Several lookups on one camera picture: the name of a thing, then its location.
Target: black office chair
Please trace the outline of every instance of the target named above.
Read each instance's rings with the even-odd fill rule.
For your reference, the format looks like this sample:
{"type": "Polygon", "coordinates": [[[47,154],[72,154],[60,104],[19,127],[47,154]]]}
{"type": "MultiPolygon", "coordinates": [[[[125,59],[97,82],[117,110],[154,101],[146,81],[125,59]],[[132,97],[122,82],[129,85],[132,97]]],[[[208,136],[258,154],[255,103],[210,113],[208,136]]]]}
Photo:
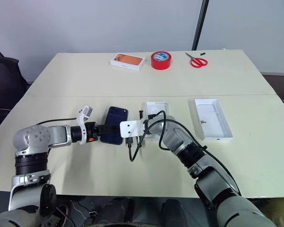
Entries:
{"type": "Polygon", "coordinates": [[[18,60],[0,57],[0,124],[28,89],[18,60]]]}

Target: tape roll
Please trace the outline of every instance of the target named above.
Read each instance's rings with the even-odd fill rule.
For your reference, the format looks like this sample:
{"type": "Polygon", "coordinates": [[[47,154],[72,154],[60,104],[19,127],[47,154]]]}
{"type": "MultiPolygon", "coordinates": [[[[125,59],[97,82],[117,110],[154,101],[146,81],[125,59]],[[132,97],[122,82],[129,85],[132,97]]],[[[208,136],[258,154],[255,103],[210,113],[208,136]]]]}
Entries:
{"type": "Polygon", "coordinates": [[[151,66],[157,70],[165,70],[170,66],[171,55],[165,51],[158,51],[151,55],[151,66]]]}

